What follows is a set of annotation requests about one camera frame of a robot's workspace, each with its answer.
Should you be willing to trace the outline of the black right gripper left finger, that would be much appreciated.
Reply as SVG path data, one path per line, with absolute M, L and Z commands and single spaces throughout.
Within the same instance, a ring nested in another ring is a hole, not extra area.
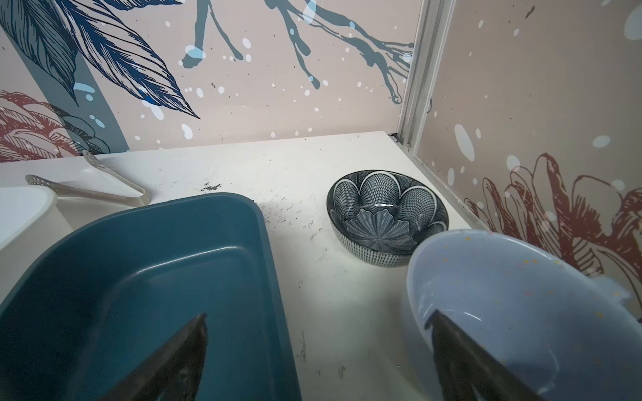
M 101 396 L 102 400 L 194 400 L 202 380 L 208 332 L 202 313 Z

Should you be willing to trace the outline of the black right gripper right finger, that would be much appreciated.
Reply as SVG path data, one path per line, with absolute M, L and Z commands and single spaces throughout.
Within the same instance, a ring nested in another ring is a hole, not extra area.
M 436 310 L 427 320 L 444 400 L 537 401 L 542 397 Z

